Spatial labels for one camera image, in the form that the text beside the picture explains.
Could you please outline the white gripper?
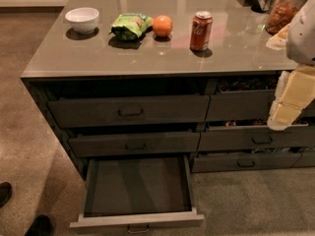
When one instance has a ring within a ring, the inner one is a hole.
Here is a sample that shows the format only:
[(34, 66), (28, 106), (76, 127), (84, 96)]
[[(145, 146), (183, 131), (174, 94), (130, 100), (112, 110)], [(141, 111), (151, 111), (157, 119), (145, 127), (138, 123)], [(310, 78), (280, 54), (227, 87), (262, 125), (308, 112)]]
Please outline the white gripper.
[(273, 50), (285, 50), (286, 56), (299, 64), (292, 72), (282, 71), (267, 125), (283, 131), (315, 99), (315, 0), (307, 0), (293, 17), (266, 43)]

